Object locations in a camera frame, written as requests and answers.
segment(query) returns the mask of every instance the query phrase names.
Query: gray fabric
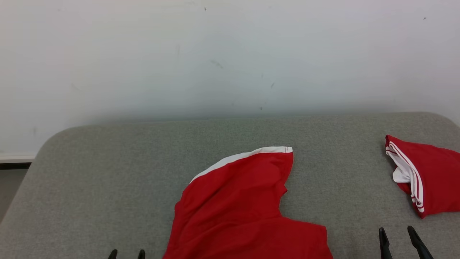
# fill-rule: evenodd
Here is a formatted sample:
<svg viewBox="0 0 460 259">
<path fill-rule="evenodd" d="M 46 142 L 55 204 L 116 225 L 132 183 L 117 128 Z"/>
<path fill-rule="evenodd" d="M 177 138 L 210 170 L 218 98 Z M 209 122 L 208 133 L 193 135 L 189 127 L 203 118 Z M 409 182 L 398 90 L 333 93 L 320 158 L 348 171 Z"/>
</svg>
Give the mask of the gray fabric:
<svg viewBox="0 0 460 259">
<path fill-rule="evenodd" d="M 291 146 L 284 216 L 322 224 L 336 259 L 418 258 L 415 227 L 435 258 L 460 258 L 460 213 L 420 219 L 392 181 L 385 135 L 460 151 L 460 129 L 430 113 L 228 119 L 85 126 L 51 138 L 0 225 L 0 255 L 120 259 L 165 252 L 174 205 L 197 173 L 236 153 Z"/>
</svg>

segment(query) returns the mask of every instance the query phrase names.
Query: white stripe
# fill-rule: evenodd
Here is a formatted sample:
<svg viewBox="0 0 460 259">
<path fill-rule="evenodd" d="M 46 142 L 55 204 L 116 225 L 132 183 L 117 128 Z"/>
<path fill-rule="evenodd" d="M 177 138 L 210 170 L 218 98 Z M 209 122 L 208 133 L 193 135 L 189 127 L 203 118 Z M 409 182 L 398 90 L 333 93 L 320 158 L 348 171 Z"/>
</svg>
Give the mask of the white stripe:
<svg viewBox="0 0 460 259">
<path fill-rule="evenodd" d="M 405 162 L 408 163 L 410 168 L 412 169 L 413 173 L 416 174 L 417 182 L 415 181 L 414 177 L 411 177 L 411 189 L 412 189 L 412 194 L 415 196 L 416 202 L 415 205 L 417 206 L 418 210 L 420 212 L 425 211 L 423 207 L 423 184 L 422 184 L 422 178 L 420 177 L 419 172 L 417 171 L 417 168 L 415 165 L 410 161 L 410 159 L 395 145 L 395 143 L 390 141 L 389 146 L 394 149 L 399 156 L 403 157 L 405 159 Z"/>
<path fill-rule="evenodd" d="M 395 164 L 397 165 L 395 171 L 393 172 L 393 181 L 397 183 L 410 182 L 412 169 L 402 158 L 391 147 L 387 147 L 386 154 L 389 155 Z"/>
<path fill-rule="evenodd" d="M 213 164 L 211 167 L 208 169 L 204 170 L 203 172 L 197 174 L 190 182 L 193 182 L 193 180 L 197 179 L 200 176 L 203 176 L 213 170 L 216 170 L 218 168 L 221 168 L 225 166 L 226 164 L 235 162 L 237 160 L 250 157 L 255 154 L 260 154 L 260 153 L 292 153 L 292 147 L 261 147 L 258 148 L 254 151 L 251 152 L 246 152 L 246 153 L 240 153 L 236 155 L 232 155 L 226 158 L 221 159 L 219 162 Z"/>
</svg>

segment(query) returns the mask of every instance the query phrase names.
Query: red t-shirt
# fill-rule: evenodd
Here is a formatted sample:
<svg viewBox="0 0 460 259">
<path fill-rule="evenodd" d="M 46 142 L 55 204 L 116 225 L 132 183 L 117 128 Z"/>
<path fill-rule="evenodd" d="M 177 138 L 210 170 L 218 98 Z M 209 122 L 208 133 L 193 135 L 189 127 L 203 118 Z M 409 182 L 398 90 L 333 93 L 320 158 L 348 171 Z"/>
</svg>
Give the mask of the red t-shirt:
<svg viewBox="0 0 460 259">
<path fill-rule="evenodd" d="M 176 204 L 163 259 L 331 259 L 324 226 L 279 211 L 291 147 L 220 160 L 193 178 Z"/>
<path fill-rule="evenodd" d="M 460 153 L 387 135 L 386 154 L 397 165 L 393 180 L 421 218 L 460 211 Z"/>
</svg>

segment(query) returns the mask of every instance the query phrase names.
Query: baseboard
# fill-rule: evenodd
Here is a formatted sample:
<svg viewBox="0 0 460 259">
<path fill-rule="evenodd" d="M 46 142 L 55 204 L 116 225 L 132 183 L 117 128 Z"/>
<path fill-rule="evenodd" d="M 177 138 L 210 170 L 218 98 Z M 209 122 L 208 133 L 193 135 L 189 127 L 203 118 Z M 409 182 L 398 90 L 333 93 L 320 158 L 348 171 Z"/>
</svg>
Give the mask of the baseboard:
<svg viewBox="0 0 460 259">
<path fill-rule="evenodd" d="M 35 159 L 35 155 L 0 155 L 0 164 L 11 164 L 11 163 L 32 163 Z"/>
</svg>

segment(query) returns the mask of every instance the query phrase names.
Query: floor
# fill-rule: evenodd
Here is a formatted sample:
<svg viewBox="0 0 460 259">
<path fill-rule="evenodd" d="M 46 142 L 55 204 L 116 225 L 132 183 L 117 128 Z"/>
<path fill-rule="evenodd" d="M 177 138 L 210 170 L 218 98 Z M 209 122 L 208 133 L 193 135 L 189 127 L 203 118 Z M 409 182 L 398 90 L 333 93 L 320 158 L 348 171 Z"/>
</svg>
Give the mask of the floor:
<svg viewBox="0 0 460 259">
<path fill-rule="evenodd" d="M 27 169 L 0 170 L 0 222 L 26 175 Z"/>
</svg>

